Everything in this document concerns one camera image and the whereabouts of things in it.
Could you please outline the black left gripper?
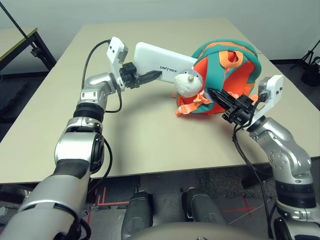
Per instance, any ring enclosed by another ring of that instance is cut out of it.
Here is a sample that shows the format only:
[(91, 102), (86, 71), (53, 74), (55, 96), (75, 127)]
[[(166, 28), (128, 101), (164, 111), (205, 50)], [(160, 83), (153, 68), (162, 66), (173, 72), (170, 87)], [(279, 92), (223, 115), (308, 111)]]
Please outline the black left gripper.
[(119, 69), (119, 73), (124, 86), (130, 89), (139, 88), (140, 84), (152, 82), (162, 75), (161, 71), (152, 70), (139, 76), (137, 68), (132, 62), (123, 64), (122, 68)]

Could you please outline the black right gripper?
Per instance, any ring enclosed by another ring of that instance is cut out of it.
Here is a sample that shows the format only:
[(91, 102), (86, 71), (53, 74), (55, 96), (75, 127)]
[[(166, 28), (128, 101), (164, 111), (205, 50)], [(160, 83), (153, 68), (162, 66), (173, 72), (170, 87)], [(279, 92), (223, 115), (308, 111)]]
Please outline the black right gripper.
[(246, 95), (234, 98), (228, 92), (218, 91), (213, 88), (208, 89), (208, 94), (215, 103), (220, 105), (224, 110), (222, 118), (229, 123), (246, 124), (253, 111), (253, 100)]

